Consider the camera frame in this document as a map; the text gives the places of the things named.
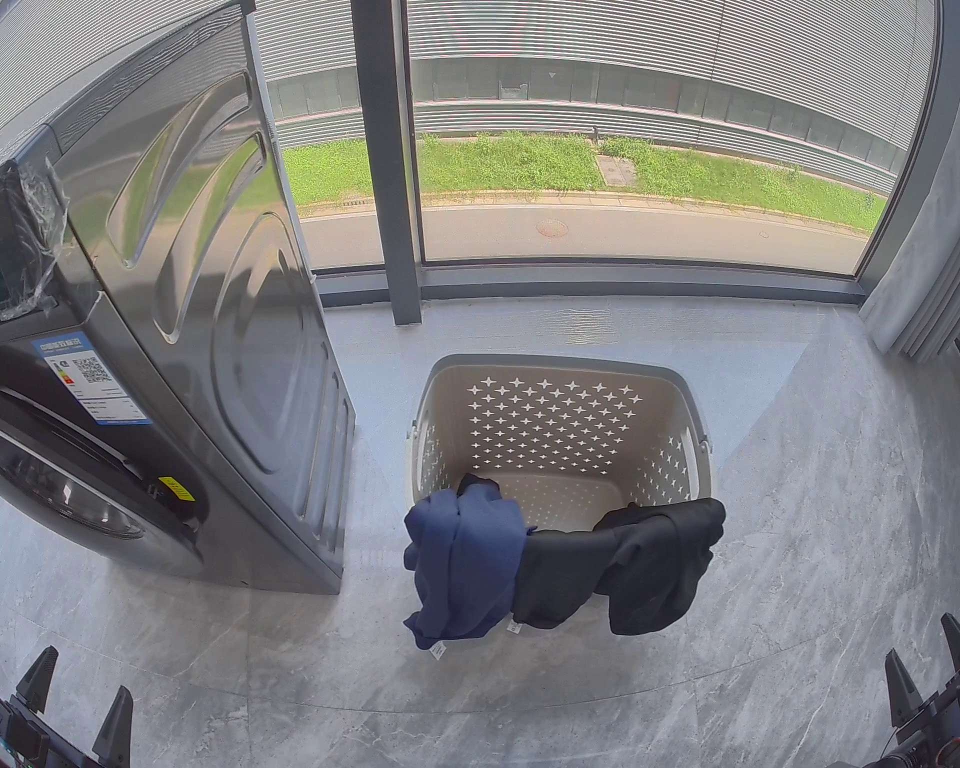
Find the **road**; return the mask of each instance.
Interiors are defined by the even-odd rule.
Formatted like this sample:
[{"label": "road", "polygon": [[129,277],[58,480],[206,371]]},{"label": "road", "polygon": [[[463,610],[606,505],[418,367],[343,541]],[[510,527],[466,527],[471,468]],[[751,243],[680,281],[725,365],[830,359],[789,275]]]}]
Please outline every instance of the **road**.
[{"label": "road", "polygon": [[[315,269],[382,263],[372,212],[304,219]],[[865,236],[777,214],[608,204],[482,204],[423,210],[427,260],[645,256],[850,275]]]}]

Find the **washing machine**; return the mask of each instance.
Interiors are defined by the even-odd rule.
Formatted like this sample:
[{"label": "washing machine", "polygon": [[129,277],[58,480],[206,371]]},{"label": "washing machine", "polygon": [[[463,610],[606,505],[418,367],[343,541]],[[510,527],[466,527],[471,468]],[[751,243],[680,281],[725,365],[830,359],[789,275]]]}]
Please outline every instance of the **washing machine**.
[{"label": "washing machine", "polygon": [[154,42],[0,166],[0,495],[137,567],[335,593],[354,414],[251,12]]}]

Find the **blue sweatshirt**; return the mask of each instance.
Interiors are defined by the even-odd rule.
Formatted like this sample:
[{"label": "blue sweatshirt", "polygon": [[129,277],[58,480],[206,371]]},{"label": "blue sweatshirt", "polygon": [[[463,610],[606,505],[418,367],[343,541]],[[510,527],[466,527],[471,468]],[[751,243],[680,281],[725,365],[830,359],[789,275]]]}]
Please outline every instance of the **blue sweatshirt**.
[{"label": "blue sweatshirt", "polygon": [[520,508],[491,481],[462,490],[431,493],[404,518],[413,543],[403,565],[414,571],[423,608],[403,623],[424,650],[438,640],[482,637],[514,600],[527,534]]}]

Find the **qr code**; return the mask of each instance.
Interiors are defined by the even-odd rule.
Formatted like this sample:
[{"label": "qr code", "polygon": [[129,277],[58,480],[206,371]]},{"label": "qr code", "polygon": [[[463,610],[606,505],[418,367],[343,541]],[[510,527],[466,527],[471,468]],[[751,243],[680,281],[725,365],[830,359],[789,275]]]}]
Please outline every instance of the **qr code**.
[{"label": "qr code", "polygon": [[80,369],[80,373],[91,384],[99,384],[102,381],[112,381],[113,376],[107,373],[100,360],[96,357],[80,357],[73,361],[74,365]]}]

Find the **plastic wrap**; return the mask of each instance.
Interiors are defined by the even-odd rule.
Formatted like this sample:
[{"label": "plastic wrap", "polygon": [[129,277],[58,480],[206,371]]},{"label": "plastic wrap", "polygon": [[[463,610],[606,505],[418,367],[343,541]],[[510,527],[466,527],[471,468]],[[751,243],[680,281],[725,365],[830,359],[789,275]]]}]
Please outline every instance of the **plastic wrap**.
[{"label": "plastic wrap", "polygon": [[57,304],[47,288],[63,253],[67,206],[45,165],[43,175],[14,160],[0,166],[0,323]]}]

